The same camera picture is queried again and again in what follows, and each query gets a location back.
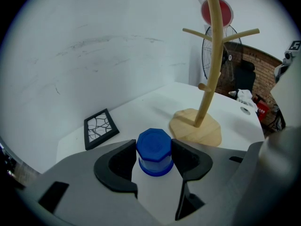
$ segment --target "white cloth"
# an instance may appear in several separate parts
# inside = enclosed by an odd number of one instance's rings
[[[229,92],[229,95],[231,95],[233,97],[236,96],[236,91]],[[236,100],[243,103],[243,104],[245,104],[245,105],[249,105],[250,107],[252,107],[255,110],[255,112],[257,112],[258,107],[253,102],[252,93],[248,89],[238,89]]]

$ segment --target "white table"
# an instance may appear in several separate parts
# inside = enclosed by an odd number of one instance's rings
[[[197,87],[175,82],[110,111],[120,133],[100,146],[138,139],[139,134],[149,128],[163,129],[173,137],[168,125],[174,113],[187,108],[198,109],[203,94]],[[244,114],[240,107],[247,108],[251,114]],[[219,147],[246,151],[250,144],[264,141],[261,125],[251,107],[215,93],[208,113],[221,125],[222,143]],[[82,126],[59,141],[56,162],[84,151]]]
[[[198,109],[203,94],[197,87],[172,83],[110,111],[120,133],[100,146],[138,139],[149,128],[163,129],[172,138],[168,125],[173,114],[187,108]],[[243,113],[240,107],[247,108],[251,114]],[[247,105],[215,93],[208,113],[221,125],[219,147],[246,151],[250,144],[264,140],[257,115]],[[81,127],[59,141],[56,162],[83,151],[84,127]],[[141,170],[136,160],[132,181],[138,186],[141,205],[162,224],[174,221],[182,187],[182,177],[175,166],[162,177],[151,177]]]

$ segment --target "blue bottle cap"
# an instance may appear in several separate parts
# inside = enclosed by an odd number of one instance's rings
[[[173,167],[171,138],[162,129],[150,128],[139,135],[136,149],[141,169],[151,176],[162,176]]]

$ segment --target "black chair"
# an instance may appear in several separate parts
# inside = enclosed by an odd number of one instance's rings
[[[242,60],[241,65],[235,69],[235,90],[248,89],[252,93],[256,74],[255,66],[249,61]]]

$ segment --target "electric fan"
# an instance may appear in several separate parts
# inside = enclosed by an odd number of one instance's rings
[[[237,32],[231,26],[224,28],[224,37],[236,34]],[[206,35],[212,37],[212,30],[209,27],[206,31]],[[212,42],[205,40],[203,41],[202,48],[202,63],[203,70],[206,79],[209,78],[210,67],[211,67],[211,51]],[[225,91],[231,91],[234,87],[234,70],[235,66],[241,63],[243,59],[243,47],[240,39],[234,39],[232,41],[224,43],[222,52],[222,65],[221,75],[217,83],[217,88],[223,87]]]

